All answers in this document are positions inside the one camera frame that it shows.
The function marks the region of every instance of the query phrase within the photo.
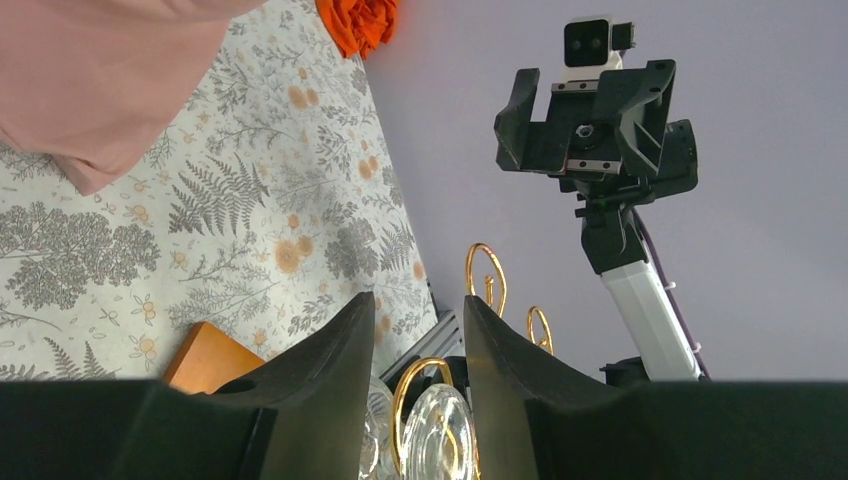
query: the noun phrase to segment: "black surface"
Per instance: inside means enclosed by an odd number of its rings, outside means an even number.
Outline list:
[[[214,395],[153,380],[0,383],[2,478],[355,479],[374,297]]]
[[[848,478],[844,383],[648,383],[560,362],[477,297],[465,336],[483,478]]]

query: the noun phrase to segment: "gold ring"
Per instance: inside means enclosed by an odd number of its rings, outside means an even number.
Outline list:
[[[403,375],[400,377],[400,381],[398,382],[397,389],[395,390],[394,398],[392,398],[392,416],[389,418],[389,433],[391,435],[389,447],[392,449],[392,459],[395,461],[395,467],[397,467],[399,474],[402,474],[400,465],[400,427],[403,421],[403,401],[406,400],[406,392],[409,390],[409,385],[412,383],[412,379],[425,368],[433,366],[437,367],[442,373],[442,378],[445,383],[453,386],[453,376],[450,373],[448,363],[442,358],[424,357],[413,362],[412,365],[403,372]]]
[[[506,306],[506,277],[504,276],[500,260],[498,260],[495,252],[485,243],[475,243],[468,250],[468,255],[465,257],[465,288],[468,290],[469,295],[477,295],[477,292],[474,290],[474,273],[471,271],[472,264],[474,263],[474,254],[477,253],[477,250],[483,250],[495,267],[495,275],[498,276],[498,282],[501,284],[501,300],[498,302],[498,308],[495,312],[497,312],[499,317],[503,317],[503,310]],[[491,275],[486,275],[486,304],[490,307],[495,303],[494,283],[495,279]]]
[[[536,335],[533,332],[534,313],[539,316],[539,320],[542,322],[542,330],[545,331],[545,338],[540,340],[539,343],[536,343]],[[530,307],[530,310],[527,311],[527,336],[530,337],[530,341],[538,345],[539,348],[547,350],[547,352],[551,355],[554,354],[554,339],[551,337],[551,327],[548,325],[548,318],[545,317],[545,312],[543,312],[539,307]]]

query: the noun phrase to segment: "metal screw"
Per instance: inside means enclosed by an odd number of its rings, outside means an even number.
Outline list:
[[[576,130],[575,133],[577,133],[577,136],[580,137],[580,138],[586,138],[586,137],[592,135],[592,133],[594,133],[594,132],[595,132],[595,127],[593,127],[591,125],[580,125],[579,127],[577,127],[577,130]]]

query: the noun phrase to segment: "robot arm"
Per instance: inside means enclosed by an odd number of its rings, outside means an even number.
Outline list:
[[[533,122],[538,69],[520,70],[495,120],[502,170],[558,179],[585,202],[581,244],[613,297],[648,377],[699,380],[706,370],[658,271],[637,205],[693,189],[697,150],[688,120],[667,123],[676,64],[624,69],[633,24],[579,19],[565,27],[565,71],[544,122]]]

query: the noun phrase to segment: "camera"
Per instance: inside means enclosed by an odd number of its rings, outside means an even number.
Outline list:
[[[551,86],[544,122],[531,120],[539,69],[516,73],[509,103],[495,119],[500,168],[555,178],[590,210],[693,189],[692,127],[668,123],[676,62],[624,69],[621,55],[635,46],[634,24],[608,16],[575,19],[563,39],[565,72]]]
[[[636,46],[633,23],[615,25],[611,17],[586,17],[565,26],[565,66],[600,67],[613,62],[613,52]]]

